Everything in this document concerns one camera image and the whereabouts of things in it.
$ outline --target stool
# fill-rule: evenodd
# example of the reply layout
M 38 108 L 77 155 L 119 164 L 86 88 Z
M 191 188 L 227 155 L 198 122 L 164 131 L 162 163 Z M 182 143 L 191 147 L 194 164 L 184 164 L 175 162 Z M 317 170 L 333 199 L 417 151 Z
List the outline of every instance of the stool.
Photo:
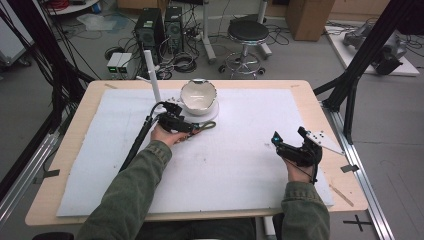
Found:
M 240 20 L 235 21 L 228 27 L 228 36 L 231 40 L 243 45 L 242 52 L 232 53 L 226 59 L 223 65 L 219 67 L 219 72 L 225 72 L 228 67 L 231 70 L 231 79 L 234 74 L 252 74 L 254 79 L 256 74 L 264 74 L 265 68 L 261 67 L 259 59 L 248 52 L 249 46 L 259 45 L 265 42 L 269 31 L 261 23 Z

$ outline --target table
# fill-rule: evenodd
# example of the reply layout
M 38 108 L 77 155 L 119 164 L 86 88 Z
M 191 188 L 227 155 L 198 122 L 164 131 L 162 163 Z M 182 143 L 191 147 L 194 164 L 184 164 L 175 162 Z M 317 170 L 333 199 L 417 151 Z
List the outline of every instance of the table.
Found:
M 187 81 L 159 81 L 161 89 L 179 89 Z M 328 123 L 309 83 L 302 80 L 211 80 L 219 89 L 290 89 L 303 118 L 306 129 L 323 130 L 334 142 L 336 137 Z M 57 209 L 63 196 L 67 176 L 81 148 L 84 135 L 97 111 L 102 94 L 106 89 L 149 89 L 151 86 L 142 81 L 95 81 L 92 82 L 64 136 L 49 170 L 60 169 L 59 176 L 46 178 L 26 216 L 25 222 L 30 226 L 83 223 L 86 217 L 56 217 Z M 325 159 L 320 166 L 332 191 L 334 206 L 330 212 L 361 211 L 368 207 L 367 200 L 352 172 L 343 173 L 340 167 L 347 165 L 346 158 L 324 149 Z M 147 221 L 174 219 L 204 219 L 222 217 L 269 216 L 276 212 L 261 210 L 225 211 L 202 213 L 173 213 L 149 215 Z

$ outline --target black tape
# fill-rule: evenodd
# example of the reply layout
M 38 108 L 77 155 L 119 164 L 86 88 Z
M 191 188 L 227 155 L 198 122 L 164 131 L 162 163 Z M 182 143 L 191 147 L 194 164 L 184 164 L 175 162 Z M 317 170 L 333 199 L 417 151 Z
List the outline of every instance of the black tape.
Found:
M 45 172 L 45 173 L 43 174 L 43 178 L 49 178 L 49 177 L 59 176 L 59 172 L 60 172 L 60 170 L 59 170 L 59 169 L 56 169 L 56 170 L 52 170 L 52 171 Z
M 362 225 L 373 225 L 372 222 L 362 222 L 362 221 L 359 221 L 359 217 L 356 214 L 355 214 L 355 219 L 356 219 L 356 221 L 343 221 L 343 223 L 344 224 L 357 224 L 358 227 L 359 227 L 359 230 L 361 232 L 364 231 L 364 229 L 362 228 Z
M 350 172 L 350 171 L 352 171 L 352 172 L 356 172 L 356 171 L 358 171 L 359 170 L 359 167 L 358 166 L 356 166 L 356 165 L 346 165 L 346 166 L 344 166 L 344 167 L 341 167 L 340 168 L 344 173 L 347 173 L 347 172 Z

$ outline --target white surface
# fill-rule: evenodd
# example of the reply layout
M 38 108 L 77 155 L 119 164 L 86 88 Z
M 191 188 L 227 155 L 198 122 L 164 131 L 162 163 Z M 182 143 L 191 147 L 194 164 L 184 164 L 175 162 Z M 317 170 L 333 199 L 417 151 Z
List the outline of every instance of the white surface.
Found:
M 161 94 L 178 97 L 179 90 Z M 217 126 L 173 147 L 150 213 L 280 208 L 287 172 L 271 138 L 278 131 L 286 143 L 302 143 L 297 130 L 303 122 L 291 92 L 220 89 L 218 100 Z M 154 103 L 151 90 L 105 92 L 72 167 L 58 216 L 85 216 L 98 206 Z M 318 179 L 320 196 L 333 205 L 321 170 Z
M 306 137 L 323 148 L 327 148 L 328 150 L 343 156 L 345 155 L 345 152 L 342 150 L 340 145 L 331 140 L 331 138 L 329 138 L 323 131 L 307 134 Z
M 334 31 L 340 31 L 342 28 L 340 27 L 331 27 L 331 26 L 325 26 L 325 29 L 329 32 Z M 345 69 L 347 66 L 349 66 L 350 62 L 352 61 L 353 57 L 355 56 L 357 50 L 353 46 L 345 46 L 343 44 L 343 38 L 345 33 L 342 33 L 340 35 L 327 35 L 330 39 L 330 42 L 332 43 L 334 49 L 337 52 L 337 55 L 340 58 L 340 61 L 342 62 Z M 397 75 L 397 76 L 417 76 L 420 74 L 418 70 L 405 58 L 402 57 L 399 59 L 400 62 L 403 63 L 403 65 L 400 65 L 397 67 L 393 72 L 391 72 L 389 75 Z M 378 74 L 374 67 L 368 66 L 367 70 L 365 70 L 365 73 L 369 74 Z

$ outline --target green sleeve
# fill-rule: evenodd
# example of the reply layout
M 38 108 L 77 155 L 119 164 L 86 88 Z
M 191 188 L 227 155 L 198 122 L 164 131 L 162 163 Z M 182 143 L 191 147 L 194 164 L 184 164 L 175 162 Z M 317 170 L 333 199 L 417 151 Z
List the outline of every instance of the green sleeve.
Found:
M 311 183 L 287 183 L 281 206 L 284 212 L 284 240 L 330 238 L 328 209 Z
M 138 153 L 114 178 L 76 239 L 134 239 L 171 155 L 169 147 L 160 141 L 152 141 Z

